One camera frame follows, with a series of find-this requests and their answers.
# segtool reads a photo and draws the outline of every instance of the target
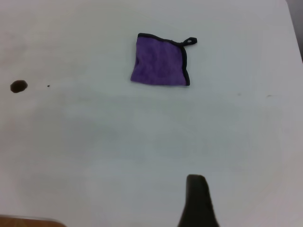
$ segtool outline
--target microfiber towel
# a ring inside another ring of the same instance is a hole
[[[139,33],[131,81],[148,85],[189,86],[184,47],[196,43],[196,38],[177,43],[155,35]]]

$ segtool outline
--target white surface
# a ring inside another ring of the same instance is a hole
[[[303,66],[285,1],[0,9],[1,214],[175,227],[186,176],[202,174],[222,226],[302,226]],[[198,38],[190,87],[130,82],[139,32]]]

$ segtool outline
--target brown spot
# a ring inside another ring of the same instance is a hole
[[[10,85],[10,90],[14,93],[19,93],[24,91],[27,88],[27,83],[25,80],[16,80],[14,83]]]

